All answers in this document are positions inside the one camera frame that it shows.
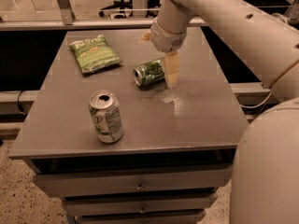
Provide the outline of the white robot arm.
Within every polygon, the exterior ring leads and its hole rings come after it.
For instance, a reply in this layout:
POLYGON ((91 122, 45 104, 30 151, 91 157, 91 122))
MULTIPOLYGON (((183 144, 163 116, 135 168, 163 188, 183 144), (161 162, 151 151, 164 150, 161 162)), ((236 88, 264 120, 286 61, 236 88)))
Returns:
POLYGON ((243 0, 164 0, 150 29, 161 52, 179 49, 199 16, 279 103, 238 143, 230 224, 299 224, 299 33, 243 0))

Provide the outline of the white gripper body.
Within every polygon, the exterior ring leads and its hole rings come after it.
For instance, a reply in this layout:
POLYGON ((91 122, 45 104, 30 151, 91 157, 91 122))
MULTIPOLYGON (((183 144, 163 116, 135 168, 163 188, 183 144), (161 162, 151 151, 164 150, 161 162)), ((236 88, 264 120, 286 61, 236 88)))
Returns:
POLYGON ((172 34, 167 32, 158 22, 158 19, 153 20, 150 27, 150 41, 154 47, 160 52, 171 52, 181 48, 187 32, 180 34, 172 34))

